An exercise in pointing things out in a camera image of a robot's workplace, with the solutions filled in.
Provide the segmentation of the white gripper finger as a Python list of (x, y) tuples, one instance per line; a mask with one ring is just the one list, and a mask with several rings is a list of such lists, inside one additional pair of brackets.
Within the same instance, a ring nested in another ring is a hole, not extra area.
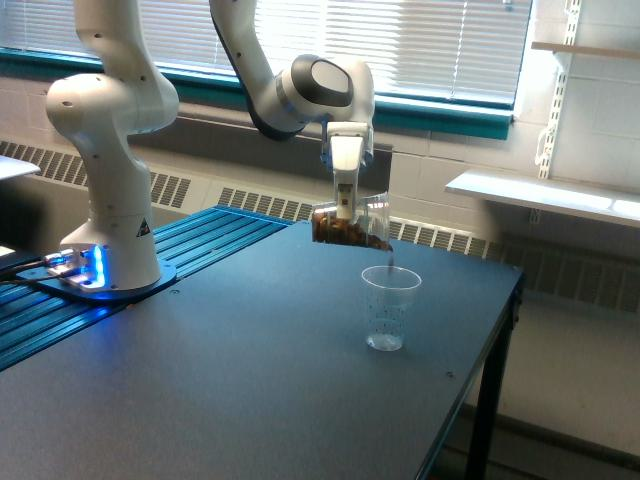
[(336, 217), (342, 220), (352, 220), (356, 207), (356, 186), (351, 183), (338, 183), (335, 194)]

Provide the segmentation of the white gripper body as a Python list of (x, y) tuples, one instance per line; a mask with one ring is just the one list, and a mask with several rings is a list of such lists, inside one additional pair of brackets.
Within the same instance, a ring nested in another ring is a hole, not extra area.
[(323, 131), (323, 155), (334, 184), (356, 185), (361, 168), (374, 158), (374, 130), (370, 123), (329, 121)]

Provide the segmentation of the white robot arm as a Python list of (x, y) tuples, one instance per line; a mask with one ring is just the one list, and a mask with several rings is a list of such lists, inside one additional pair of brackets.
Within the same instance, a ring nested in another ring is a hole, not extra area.
[[(258, 130), (286, 140), (311, 122), (322, 124), (322, 154), (334, 174), (338, 215), (350, 218), (359, 170), (373, 156), (369, 66), (360, 59), (306, 54), (274, 72), (257, 37), (254, 2), (213, 1), (209, 9)], [(150, 229), (150, 172), (129, 138), (170, 125), (179, 98), (150, 57), (137, 2), (78, 1), (74, 16), (79, 39), (103, 69), (55, 81), (46, 111), (83, 161), (89, 214), (61, 241), (62, 258), (48, 269), (83, 293), (133, 291), (156, 284), (161, 267)]]

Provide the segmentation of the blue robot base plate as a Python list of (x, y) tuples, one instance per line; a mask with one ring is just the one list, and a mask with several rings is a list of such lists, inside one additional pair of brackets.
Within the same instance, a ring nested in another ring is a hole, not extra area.
[(79, 300), (91, 304), (120, 304), (133, 303), (149, 297), (169, 286), (171, 286), (177, 277), (176, 267), (170, 263), (160, 264), (161, 277), (152, 285), (131, 289), (131, 290), (104, 290), (97, 292), (83, 291), (80, 288), (72, 286), (68, 282), (58, 279), (50, 279), (33, 282), (33, 279), (43, 277), (47, 274), (44, 267), (38, 267), (26, 270), (17, 274), (20, 280), (29, 280), (30, 284), (39, 290), (55, 296), (61, 296), (66, 299)]

